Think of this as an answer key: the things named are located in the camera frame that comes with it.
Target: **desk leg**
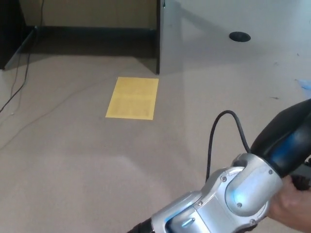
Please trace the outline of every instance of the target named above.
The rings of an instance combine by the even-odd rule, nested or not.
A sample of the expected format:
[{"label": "desk leg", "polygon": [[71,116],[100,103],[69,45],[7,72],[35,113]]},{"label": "desk leg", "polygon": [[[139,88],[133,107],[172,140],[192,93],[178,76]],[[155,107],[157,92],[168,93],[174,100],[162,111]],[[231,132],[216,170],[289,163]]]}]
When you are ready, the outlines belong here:
[{"label": "desk leg", "polygon": [[156,0],[156,74],[160,74],[165,0]]},{"label": "desk leg", "polygon": [[5,69],[31,30],[26,27],[19,0],[0,0],[0,69]]}]

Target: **silver metal casing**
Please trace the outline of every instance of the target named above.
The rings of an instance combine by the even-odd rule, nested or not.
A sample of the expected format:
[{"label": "silver metal casing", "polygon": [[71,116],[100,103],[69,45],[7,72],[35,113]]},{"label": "silver metal casing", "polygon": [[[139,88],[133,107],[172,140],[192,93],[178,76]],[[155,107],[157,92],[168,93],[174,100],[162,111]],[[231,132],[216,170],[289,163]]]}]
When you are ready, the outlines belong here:
[{"label": "silver metal casing", "polygon": [[156,214],[155,233],[236,233],[264,219],[281,178],[253,154],[238,156],[233,165],[214,172],[200,192],[174,202],[179,212],[168,206]]}]

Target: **blue object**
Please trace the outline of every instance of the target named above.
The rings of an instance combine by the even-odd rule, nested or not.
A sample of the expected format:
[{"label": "blue object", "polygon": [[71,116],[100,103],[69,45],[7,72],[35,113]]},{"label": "blue object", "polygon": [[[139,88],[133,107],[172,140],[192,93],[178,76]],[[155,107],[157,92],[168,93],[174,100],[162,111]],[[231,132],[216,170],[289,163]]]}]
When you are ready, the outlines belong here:
[{"label": "blue object", "polygon": [[311,80],[298,80],[298,82],[304,90],[307,99],[311,99]]}]

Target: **black cord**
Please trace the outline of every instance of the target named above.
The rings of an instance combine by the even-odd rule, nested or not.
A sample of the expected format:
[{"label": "black cord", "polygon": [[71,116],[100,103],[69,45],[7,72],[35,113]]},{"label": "black cord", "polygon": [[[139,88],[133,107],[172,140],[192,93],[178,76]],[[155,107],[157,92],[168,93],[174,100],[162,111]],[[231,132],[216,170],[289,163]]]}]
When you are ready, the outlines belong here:
[{"label": "black cord", "polygon": [[[13,87],[15,85],[16,79],[14,80],[13,86],[12,86],[12,90],[11,90],[11,97],[9,98],[9,100],[3,105],[3,107],[0,109],[0,113],[4,110],[4,108],[11,102],[11,100],[21,91],[21,89],[25,86],[26,82],[27,82],[27,74],[28,74],[28,69],[29,69],[29,63],[30,63],[30,56],[32,54],[32,51],[34,49],[34,47],[37,45],[38,39],[39,39],[39,30],[42,27],[42,22],[43,22],[43,6],[44,6],[44,1],[42,0],[42,4],[41,4],[41,18],[40,18],[40,26],[39,28],[37,28],[36,30],[36,38],[35,41],[31,47],[31,49],[29,50],[28,56],[27,56],[27,65],[26,65],[26,71],[25,71],[25,77],[24,77],[24,82],[23,84],[20,86],[20,88],[12,95],[12,90]],[[18,66],[19,66],[19,61],[20,61],[20,55],[18,58],[18,64],[17,64],[17,71],[18,71]]]},{"label": "black cord", "polygon": [[207,153],[207,170],[206,170],[206,179],[205,179],[205,182],[209,179],[209,174],[210,174],[210,163],[211,163],[211,155],[212,155],[212,144],[213,144],[213,137],[214,137],[214,133],[215,133],[215,129],[216,129],[216,126],[217,126],[217,123],[218,121],[220,120],[220,118],[225,115],[225,114],[230,114],[234,117],[235,119],[235,122],[237,123],[237,126],[238,126],[238,130],[239,130],[239,133],[240,133],[240,137],[241,137],[241,140],[242,140],[242,143],[244,145],[244,148],[246,150],[247,153],[250,153],[251,150],[250,148],[248,147],[248,144],[246,142],[246,139],[245,139],[245,135],[244,135],[244,132],[243,132],[243,129],[242,129],[242,125],[240,123],[240,120],[238,118],[238,116],[231,110],[225,110],[223,112],[221,112],[215,119],[214,123],[213,123],[213,126],[212,126],[212,129],[210,131],[210,136],[209,136],[209,143],[208,143],[208,153]]}]

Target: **wall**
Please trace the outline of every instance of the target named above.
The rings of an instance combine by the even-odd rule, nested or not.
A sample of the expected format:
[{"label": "wall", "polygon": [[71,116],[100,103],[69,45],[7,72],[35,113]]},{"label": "wall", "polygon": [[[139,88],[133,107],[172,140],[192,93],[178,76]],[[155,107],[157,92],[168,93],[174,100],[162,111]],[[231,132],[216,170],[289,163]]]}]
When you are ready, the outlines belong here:
[{"label": "wall", "polygon": [[[40,24],[42,0],[21,0],[27,25]],[[44,26],[156,28],[156,0],[45,0]]]}]

